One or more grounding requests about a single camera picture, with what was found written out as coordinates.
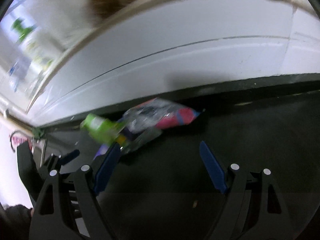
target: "dark surface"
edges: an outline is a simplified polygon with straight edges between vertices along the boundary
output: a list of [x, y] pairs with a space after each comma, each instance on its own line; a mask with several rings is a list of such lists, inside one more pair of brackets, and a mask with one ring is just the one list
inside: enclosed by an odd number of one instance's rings
[[[199, 155], [199, 143], [255, 172], [269, 168], [277, 179], [295, 237], [320, 203], [320, 93], [263, 98], [265, 89], [185, 100], [206, 108], [191, 125], [121, 158], [98, 201], [119, 239], [203, 239], [217, 218], [223, 196], [214, 189]], [[52, 133], [79, 148], [65, 171], [90, 163], [99, 145], [84, 132]], [[320, 238], [319, 230], [311, 233]]]
[[29, 229], [31, 223], [31, 209], [23, 205], [8, 207], [5, 210], [6, 220], [1, 218], [1, 226], [6, 223], [5, 229], [1, 230], [1, 239], [29, 239]]
[[307, 225], [306, 229], [299, 235], [297, 240], [307, 240], [307, 239], [319, 239], [320, 235], [320, 208], [318, 208], [316, 214], [313, 216], [310, 223]]

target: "white wall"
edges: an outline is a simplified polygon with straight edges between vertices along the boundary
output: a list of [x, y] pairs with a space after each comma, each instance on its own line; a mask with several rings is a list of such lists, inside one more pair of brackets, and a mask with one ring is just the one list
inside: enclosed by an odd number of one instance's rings
[[28, 114], [34, 125], [209, 83], [320, 73], [320, 21], [279, 0], [179, 0], [89, 43]]
[[10, 147], [9, 130], [0, 119], [0, 202], [2, 205], [14, 206], [22, 204], [32, 207], [29, 194], [20, 180], [18, 173], [17, 154]]

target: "dark sleeve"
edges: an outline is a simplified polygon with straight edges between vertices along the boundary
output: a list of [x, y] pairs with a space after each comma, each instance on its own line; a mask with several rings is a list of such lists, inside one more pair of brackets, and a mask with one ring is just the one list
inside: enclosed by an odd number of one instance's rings
[[31, 224], [31, 209], [28, 209], [23, 205], [17, 205], [7, 208], [5, 213], [12, 226], [18, 229], [15, 232], [18, 239], [28, 240]]

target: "clear plastic wrapper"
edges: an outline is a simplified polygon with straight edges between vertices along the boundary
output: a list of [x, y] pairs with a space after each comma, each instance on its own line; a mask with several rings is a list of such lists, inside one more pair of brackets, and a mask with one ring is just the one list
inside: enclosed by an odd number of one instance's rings
[[140, 133], [150, 127], [167, 129], [190, 124], [199, 115], [194, 109], [172, 101], [154, 98], [130, 108], [123, 115], [127, 128], [132, 133]]
[[143, 145], [151, 142], [162, 134], [162, 131], [155, 127], [150, 127], [143, 131], [137, 138], [135, 138], [129, 145], [123, 150], [123, 154], [134, 152]]

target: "blue gripper pad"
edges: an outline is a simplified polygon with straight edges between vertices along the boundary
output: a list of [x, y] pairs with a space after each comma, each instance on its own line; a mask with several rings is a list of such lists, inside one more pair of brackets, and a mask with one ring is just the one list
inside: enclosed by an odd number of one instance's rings
[[98, 195], [106, 188], [111, 174], [121, 157], [120, 145], [115, 143], [106, 154], [107, 156], [104, 162], [101, 164], [94, 177], [94, 186], [92, 190], [94, 191], [95, 195]]
[[60, 165], [66, 165], [67, 163], [71, 162], [72, 160], [74, 160], [75, 158], [77, 158], [80, 155], [80, 151], [79, 150], [74, 150], [71, 153], [68, 153], [67, 155], [62, 156], [58, 163]]
[[204, 166], [209, 173], [210, 179], [214, 185], [214, 187], [219, 190], [222, 194], [225, 194], [228, 190], [226, 181], [225, 181], [225, 173], [218, 163], [217, 159], [214, 157], [213, 153], [207, 146], [207, 144], [202, 141], [200, 143], [200, 156], [204, 163]]

